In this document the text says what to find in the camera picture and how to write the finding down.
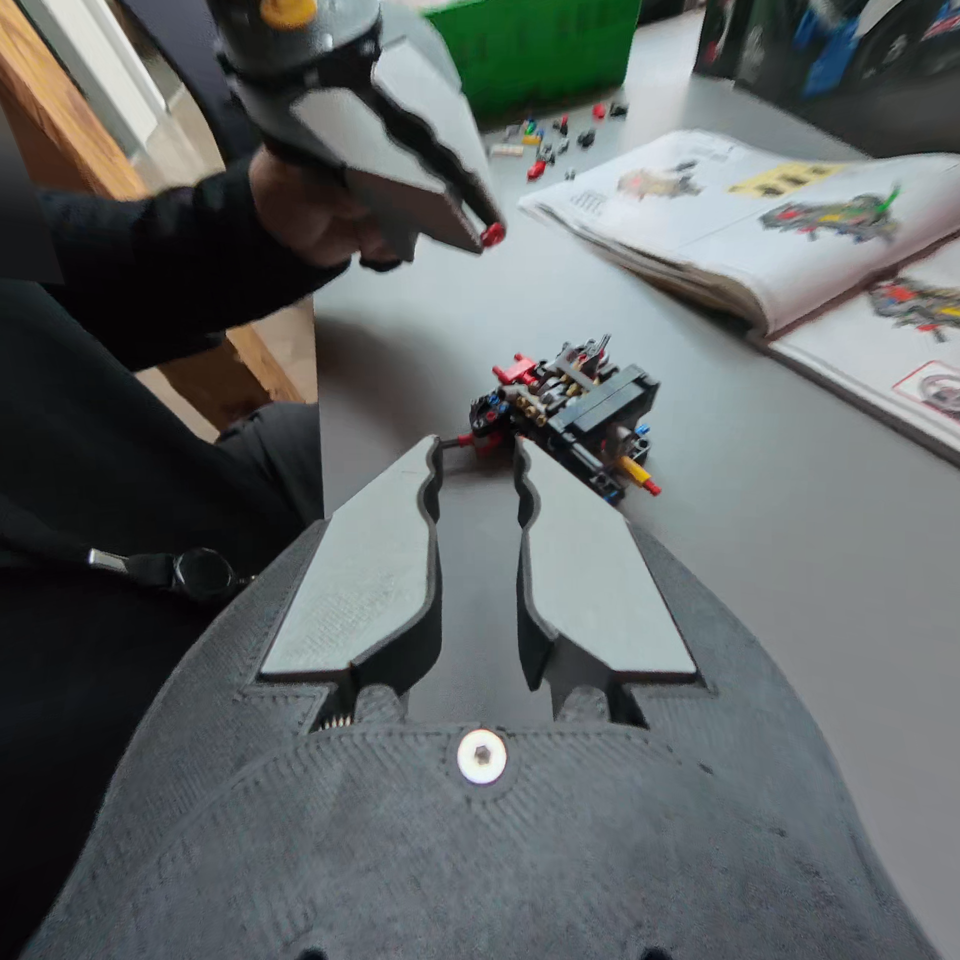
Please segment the person's left forearm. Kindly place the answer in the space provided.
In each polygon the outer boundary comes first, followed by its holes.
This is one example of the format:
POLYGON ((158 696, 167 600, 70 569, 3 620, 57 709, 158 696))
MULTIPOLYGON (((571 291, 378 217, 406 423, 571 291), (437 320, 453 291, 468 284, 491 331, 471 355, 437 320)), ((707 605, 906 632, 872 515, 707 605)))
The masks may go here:
POLYGON ((353 252, 296 251, 267 226, 254 160, 139 199, 38 189, 62 279, 24 294, 24 311, 84 330, 138 372, 320 289, 353 252))

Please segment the black lego vehicle assembly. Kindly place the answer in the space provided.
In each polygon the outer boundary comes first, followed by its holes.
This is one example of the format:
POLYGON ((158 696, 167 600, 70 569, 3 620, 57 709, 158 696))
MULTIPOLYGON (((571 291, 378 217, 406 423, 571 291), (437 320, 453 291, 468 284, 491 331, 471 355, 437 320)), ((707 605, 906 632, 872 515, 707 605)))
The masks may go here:
POLYGON ((510 366, 494 366, 496 384, 471 403, 467 430, 440 449, 482 457, 529 441, 610 505, 629 485, 658 497, 645 418, 660 383, 636 364, 615 363, 610 339, 565 342, 548 359, 517 352, 510 366))

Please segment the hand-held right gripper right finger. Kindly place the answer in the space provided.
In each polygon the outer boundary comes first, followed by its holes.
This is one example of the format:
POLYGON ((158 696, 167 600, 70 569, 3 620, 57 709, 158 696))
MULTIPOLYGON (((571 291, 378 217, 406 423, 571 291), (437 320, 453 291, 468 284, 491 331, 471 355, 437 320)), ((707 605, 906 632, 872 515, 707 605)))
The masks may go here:
POLYGON ((554 719, 577 690, 641 721, 630 689, 698 687, 698 666, 630 523, 533 440, 514 450, 521 540, 517 640, 528 688, 554 719))

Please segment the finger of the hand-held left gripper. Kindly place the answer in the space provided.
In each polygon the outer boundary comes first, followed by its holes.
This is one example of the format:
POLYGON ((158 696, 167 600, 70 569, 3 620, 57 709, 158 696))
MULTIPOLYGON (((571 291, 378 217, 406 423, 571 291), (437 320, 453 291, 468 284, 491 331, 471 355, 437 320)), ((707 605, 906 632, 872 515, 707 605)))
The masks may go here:
POLYGON ((488 228, 486 148, 466 99, 440 109, 439 129, 401 110, 421 148, 388 131, 353 91, 313 89, 292 105, 300 128, 341 167, 348 191, 372 214, 391 251, 414 258, 420 237, 479 256, 488 228))
POLYGON ((486 147, 446 43, 426 18, 381 18, 370 86, 390 135, 482 229, 504 228, 486 147))

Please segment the pile of loose lego pieces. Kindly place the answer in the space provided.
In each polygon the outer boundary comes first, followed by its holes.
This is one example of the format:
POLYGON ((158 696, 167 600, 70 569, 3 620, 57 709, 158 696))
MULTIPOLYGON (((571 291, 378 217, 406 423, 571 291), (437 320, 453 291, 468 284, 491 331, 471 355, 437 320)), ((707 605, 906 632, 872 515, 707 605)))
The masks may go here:
POLYGON ((613 99, 596 102, 583 117, 562 113, 550 122, 529 117, 506 126, 486 144, 486 158, 494 168, 513 164, 523 166, 523 182, 537 185, 571 154, 579 156, 591 150, 610 131, 618 130, 628 118, 630 102, 613 99))

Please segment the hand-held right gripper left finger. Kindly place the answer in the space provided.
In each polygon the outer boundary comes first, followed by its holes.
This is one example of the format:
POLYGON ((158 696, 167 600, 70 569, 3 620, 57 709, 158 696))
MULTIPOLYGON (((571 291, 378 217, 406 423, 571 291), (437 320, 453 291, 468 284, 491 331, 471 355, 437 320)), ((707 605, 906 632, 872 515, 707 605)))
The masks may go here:
POLYGON ((321 525, 258 675, 408 694, 442 647, 443 451, 426 436, 321 525))

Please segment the wooden furniture frame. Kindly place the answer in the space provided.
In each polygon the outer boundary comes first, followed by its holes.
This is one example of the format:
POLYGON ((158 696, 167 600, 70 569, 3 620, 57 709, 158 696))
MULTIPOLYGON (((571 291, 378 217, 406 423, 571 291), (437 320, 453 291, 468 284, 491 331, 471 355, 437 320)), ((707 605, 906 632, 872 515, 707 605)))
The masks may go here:
MULTIPOLYGON (((144 181, 17 2, 2 2, 2 108, 28 173, 42 186, 138 199, 144 181)), ((149 368, 138 380, 199 438, 211 441, 262 402, 315 402, 313 313, 303 300, 229 331, 197 356, 149 368)))

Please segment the open lego instruction booklet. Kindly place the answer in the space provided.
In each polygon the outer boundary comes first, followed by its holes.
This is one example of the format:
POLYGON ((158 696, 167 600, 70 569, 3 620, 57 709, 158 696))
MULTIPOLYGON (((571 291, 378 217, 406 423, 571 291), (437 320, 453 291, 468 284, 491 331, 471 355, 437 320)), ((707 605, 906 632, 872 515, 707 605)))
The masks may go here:
POLYGON ((681 129, 523 196, 942 459, 959 454, 959 157, 796 160, 681 129))

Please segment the lego set box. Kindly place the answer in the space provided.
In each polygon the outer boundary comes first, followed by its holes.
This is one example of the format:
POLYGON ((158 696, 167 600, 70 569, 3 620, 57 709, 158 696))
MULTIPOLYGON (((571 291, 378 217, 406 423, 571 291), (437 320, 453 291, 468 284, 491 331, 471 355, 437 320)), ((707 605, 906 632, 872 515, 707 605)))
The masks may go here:
POLYGON ((709 1, 694 70, 871 157, 959 153, 957 1, 709 1))

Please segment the green plastic bin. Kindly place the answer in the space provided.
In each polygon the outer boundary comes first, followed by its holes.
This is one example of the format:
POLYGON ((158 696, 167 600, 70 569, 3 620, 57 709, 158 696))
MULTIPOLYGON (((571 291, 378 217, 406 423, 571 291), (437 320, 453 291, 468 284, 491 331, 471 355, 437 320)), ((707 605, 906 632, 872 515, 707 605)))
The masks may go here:
POLYGON ((474 115, 488 120, 618 89, 641 1, 469 1, 422 12, 474 115))

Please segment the person's left hand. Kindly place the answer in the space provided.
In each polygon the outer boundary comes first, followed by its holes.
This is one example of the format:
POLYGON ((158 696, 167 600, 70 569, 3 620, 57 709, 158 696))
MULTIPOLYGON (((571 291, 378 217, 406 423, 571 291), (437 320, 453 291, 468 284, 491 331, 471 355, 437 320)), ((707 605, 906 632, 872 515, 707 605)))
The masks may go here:
POLYGON ((374 213, 334 177, 261 147, 247 179, 261 226, 302 261, 333 268, 358 256, 379 272, 402 263, 374 213))

